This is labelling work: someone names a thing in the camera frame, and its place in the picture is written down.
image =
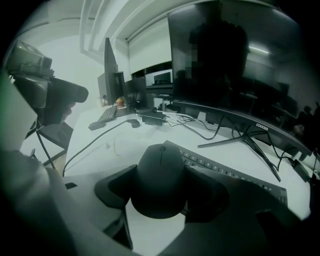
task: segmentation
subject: black monitor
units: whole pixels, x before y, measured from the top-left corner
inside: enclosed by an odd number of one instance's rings
[[[104,46],[104,74],[98,77],[100,96],[107,98],[109,105],[124,95],[123,86],[119,82],[121,74],[118,73],[118,65],[109,38],[105,39]]]
[[[320,80],[293,19],[233,0],[177,9],[168,24],[177,105],[267,130],[307,155],[319,146]]]
[[[154,84],[153,85],[163,85],[171,83],[171,74],[170,72],[158,74],[153,77]]]
[[[125,82],[125,90],[128,104],[132,108],[147,107],[146,79],[143,76]]]

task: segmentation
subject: white desk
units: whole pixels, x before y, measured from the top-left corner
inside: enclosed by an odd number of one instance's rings
[[[299,177],[286,160],[281,162],[279,172],[281,182],[278,182],[265,162],[252,152],[246,144],[235,142],[216,147],[197,148],[197,145],[205,144],[207,141],[182,125],[175,127],[171,127],[167,123],[162,126],[146,125],[136,115],[131,114],[108,122],[104,128],[94,131],[89,130],[88,125],[98,120],[106,108],[92,109],[80,115],[70,140],[67,161],[98,135],[124,120],[138,119],[140,127],[134,129],[130,123],[124,123],[103,135],[72,160],[66,169],[65,176],[90,174],[138,164],[148,146],[164,143],[168,140],[237,171],[286,188],[288,208],[300,219],[304,219],[310,214],[310,186]],[[207,138],[213,135],[212,131],[207,130],[198,121],[189,122],[187,125]],[[223,127],[213,141],[222,141],[230,137],[231,130]],[[255,142],[261,147],[269,160],[277,165],[279,159],[272,147],[257,140]],[[156,255],[183,230],[184,216],[181,214],[169,220],[153,220],[139,214],[131,202],[127,204],[126,210],[134,251],[142,255]],[[156,244],[151,242],[154,236],[160,239]]]

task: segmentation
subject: black mouse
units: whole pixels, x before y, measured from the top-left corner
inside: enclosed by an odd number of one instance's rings
[[[129,120],[127,120],[127,122],[131,124],[132,128],[140,127],[140,123],[137,119],[129,119]]]
[[[105,122],[93,122],[93,123],[90,123],[88,128],[91,130],[91,131],[94,131],[96,129],[100,129],[102,127],[105,127],[106,126],[106,123]]]
[[[184,208],[187,199],[185,166],[180,150],[173,145],[147,148],[134,176],[131,201],[144,216],[171,218]]]

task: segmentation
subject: computer mouse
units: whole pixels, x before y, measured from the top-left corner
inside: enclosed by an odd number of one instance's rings
[[[131,201],[144,216],[171,218],[184,208],[185,166],[178,147],[156,144],[143,154],[133,181]]]
[[[129,119],[129,120],[127,120],[127,122],[131,124],[132,128],[140,127],[140,123],[137,119]]]
[[[105,122],[93,122],[93,123],[90,123],[88,128],[91,130],[91,131],[94,131],[94,130],[97,130],[97,129],[100,129],[102,127],[105,127],[106,126],[106,123]]]

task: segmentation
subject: monitor screen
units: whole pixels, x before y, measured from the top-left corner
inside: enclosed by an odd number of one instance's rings
[[[170,72],[155,75],[153,78],[154,78],[154,85],[170,84],[171,83],[171,73]]]
[[[175,99],[241,113],[315,146],[320,79],[293,19],[264,4],[208,1],[169,13],[168,23]]]

